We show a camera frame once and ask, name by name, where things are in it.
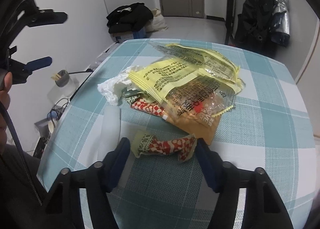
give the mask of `black jacket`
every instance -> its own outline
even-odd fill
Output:
[[[109,33],[126,31],[139,31],[148,20],[153,19],[153,14],[144,3],[134,3],[129,6],[120,6],[107,16]]]

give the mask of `white tissue paper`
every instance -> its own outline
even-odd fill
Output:
[[[122,90],[139,90],[139,88],[129,79],[130,71],[139,71],[143,66],[129,66],[121,71],[116,77],[98,84],[98,91],[107,99],[110,105],[118,105],[122,95]]]

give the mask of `tiled floor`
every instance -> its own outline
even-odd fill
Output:
[[[168,29],[148,33],[150,38],[178,38],[223,44],[224,22],[192,17],[165,17]]]

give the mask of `checkered tablecloth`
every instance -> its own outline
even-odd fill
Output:
[[[84,169],[96,161],[105,98],[97,84],[131,65],[148,65],[162,57],[147,40],[119,46],[90,76],[63,114],[41,159],[38,178],[49,190],[59,171]],[[304,102],[287,68],[272,59],[242,49],[209,42],[155,39],[155,42],[219,51],[241,66],[246,88],[236,108],[223,114],[211,150],[238,168],[263,167],[288,209],[295,229],[307,219],[316,183],[316,155],[312,128]],[[121,103],[121,136],[133,139],[147,130],[160,140],[186,133],[163,119]],[[119,185],[108,194],[120,229],[205,229],[218,194],[208,188],[193,157],[130,154]],[[245,190],[240,191],[234,228],[241,228]],[[85,225],[92,228],[85,190],[81,190]]]

